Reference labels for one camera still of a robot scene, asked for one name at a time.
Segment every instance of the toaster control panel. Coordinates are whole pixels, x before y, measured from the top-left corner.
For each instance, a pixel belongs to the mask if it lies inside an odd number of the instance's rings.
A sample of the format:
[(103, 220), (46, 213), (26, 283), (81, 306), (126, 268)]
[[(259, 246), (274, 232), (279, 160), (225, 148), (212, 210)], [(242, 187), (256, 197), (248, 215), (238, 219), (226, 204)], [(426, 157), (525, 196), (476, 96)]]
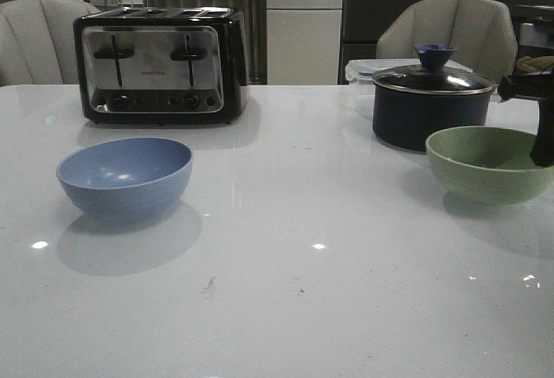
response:
[(102, 90), (97, 89), (91, 107), (96, 112), (207, 113), (218, 112), (223, 100), (216, 90)]

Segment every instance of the toaster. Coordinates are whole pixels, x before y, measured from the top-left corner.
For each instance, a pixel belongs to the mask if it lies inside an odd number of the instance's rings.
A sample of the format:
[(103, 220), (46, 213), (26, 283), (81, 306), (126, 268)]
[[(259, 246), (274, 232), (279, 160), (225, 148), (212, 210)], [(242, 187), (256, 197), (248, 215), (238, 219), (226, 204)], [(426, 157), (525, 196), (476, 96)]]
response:
[(248, 86), (234, 8), (117, 8), (74, 21), (82, 110), (94, 123), (228, 123)]

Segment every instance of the bowl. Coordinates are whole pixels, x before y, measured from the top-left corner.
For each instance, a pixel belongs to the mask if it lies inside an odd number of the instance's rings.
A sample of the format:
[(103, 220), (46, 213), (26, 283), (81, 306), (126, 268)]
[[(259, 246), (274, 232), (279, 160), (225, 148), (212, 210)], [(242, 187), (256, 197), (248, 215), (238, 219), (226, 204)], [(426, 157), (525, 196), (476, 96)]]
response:
[(439, 71), (446, 65), (457, 47), (449, 47), (443, 43), (418, 43), (414, 46), (422, 67), (429, 71)]
[(452, 127), (426, 140), (437, 180), (471, 201), (507, 205), (540, 195), (554, 180), (552, 167), (530, 158), (535, 135), (499, 127)]
[(112, 222), (150, 219), (177, 203), (192, 150), (167, 138), (122, 138), (64, 158), (56, 175), (85, 215)]

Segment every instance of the white cabinet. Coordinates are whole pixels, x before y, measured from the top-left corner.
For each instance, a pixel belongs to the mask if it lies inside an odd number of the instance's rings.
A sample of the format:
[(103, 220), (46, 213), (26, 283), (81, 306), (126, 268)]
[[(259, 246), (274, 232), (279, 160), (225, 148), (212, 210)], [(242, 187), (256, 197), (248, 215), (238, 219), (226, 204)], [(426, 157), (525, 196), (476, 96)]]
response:
[(267, 0), (267, 83), (337, 84), (342, 0)]

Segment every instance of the brand logo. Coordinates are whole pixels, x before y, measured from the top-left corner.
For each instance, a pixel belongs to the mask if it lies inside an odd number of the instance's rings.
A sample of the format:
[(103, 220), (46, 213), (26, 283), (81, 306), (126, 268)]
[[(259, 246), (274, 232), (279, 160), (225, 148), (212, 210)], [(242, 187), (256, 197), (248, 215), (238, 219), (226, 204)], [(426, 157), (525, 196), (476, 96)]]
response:
[(141, 71), (140, 73), (147, 77), (159, 77), (165, 75), (164, 71)]

